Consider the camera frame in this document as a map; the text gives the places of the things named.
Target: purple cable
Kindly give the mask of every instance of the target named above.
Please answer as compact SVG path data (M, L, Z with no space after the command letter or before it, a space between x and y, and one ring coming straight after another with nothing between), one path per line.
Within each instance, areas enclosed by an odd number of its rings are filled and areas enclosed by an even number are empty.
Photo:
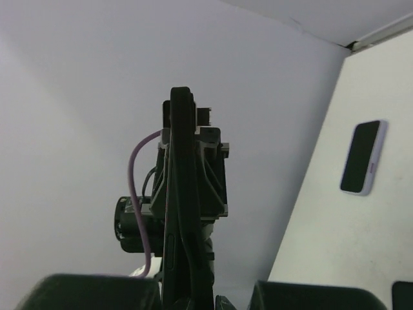
M142 220L141 209L142 206L137 199L136 195L136 188L135 188L135 181L134 181L134 165L137 153L146 145L149 141L152 141L156 137L161 135L161 131L154 132L153 134L147 136L138 145L136 145L135 149L132 151L130 155L129 164L128 164L128 184L129 184L129 193L130 199L132 200L132 205L135 210L136 222L137 226L139 227L139 233L141 234L142 244L143 244L143 251L145 253L145 269L143 273L137 278L144 278L148 275L150 270L150 244L148 239L148 233L146 232L145 225Z

